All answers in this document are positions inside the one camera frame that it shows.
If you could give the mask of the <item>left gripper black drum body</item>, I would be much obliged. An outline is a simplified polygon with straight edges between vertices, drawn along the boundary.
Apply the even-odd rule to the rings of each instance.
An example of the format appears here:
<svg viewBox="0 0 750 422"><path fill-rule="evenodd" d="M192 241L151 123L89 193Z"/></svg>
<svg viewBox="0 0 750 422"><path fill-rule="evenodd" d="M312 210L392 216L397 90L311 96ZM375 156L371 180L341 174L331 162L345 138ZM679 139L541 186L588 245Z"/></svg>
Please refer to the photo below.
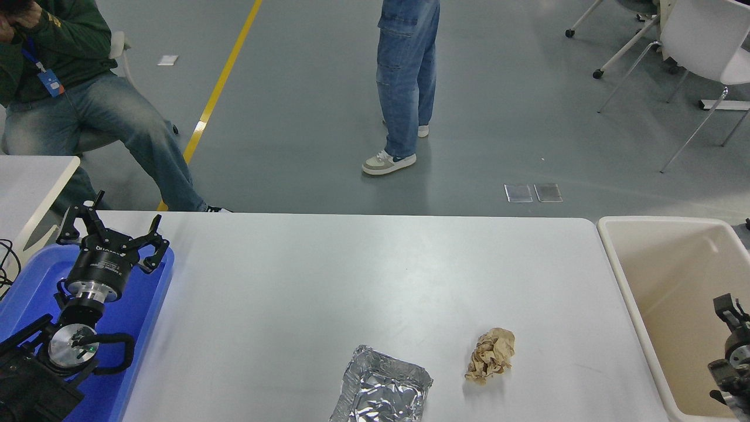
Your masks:
<svg viewBox="0 0 750 422"><path fill-rule="evenodd" d="M122 294L138 262L137 250L112 251L102 246L83 247L65 280L65 288L75 294L84 287L97 284L104 285L108 294Z"/></svg>

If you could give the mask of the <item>person's left hand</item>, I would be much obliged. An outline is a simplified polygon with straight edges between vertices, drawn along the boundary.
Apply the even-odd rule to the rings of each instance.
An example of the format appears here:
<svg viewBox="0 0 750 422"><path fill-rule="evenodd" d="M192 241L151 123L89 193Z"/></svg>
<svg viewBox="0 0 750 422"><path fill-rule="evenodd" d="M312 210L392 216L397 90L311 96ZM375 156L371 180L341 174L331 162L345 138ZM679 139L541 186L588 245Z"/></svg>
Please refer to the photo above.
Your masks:
<svg viewBox="0 0 750 422"><path fill-rule="evenodd" d="M9 22L24 29L34 29L40 24L43 9L37 2L31 2L22 10L8 15Z"/></svg>

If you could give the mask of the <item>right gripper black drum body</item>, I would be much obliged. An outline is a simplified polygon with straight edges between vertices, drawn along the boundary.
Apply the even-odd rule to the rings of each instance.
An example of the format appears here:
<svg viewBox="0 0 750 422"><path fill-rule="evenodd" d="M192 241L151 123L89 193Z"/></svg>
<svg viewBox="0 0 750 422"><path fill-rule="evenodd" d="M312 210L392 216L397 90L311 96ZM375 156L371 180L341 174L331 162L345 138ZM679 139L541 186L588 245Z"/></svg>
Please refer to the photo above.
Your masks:
<svg viewBox="0 0 750 422"><path fill-rule="evenodd" d="M737 348L749 345L748 325L740 325L729 330L729 337L725 341L726 352L733 352Z"/></svg>

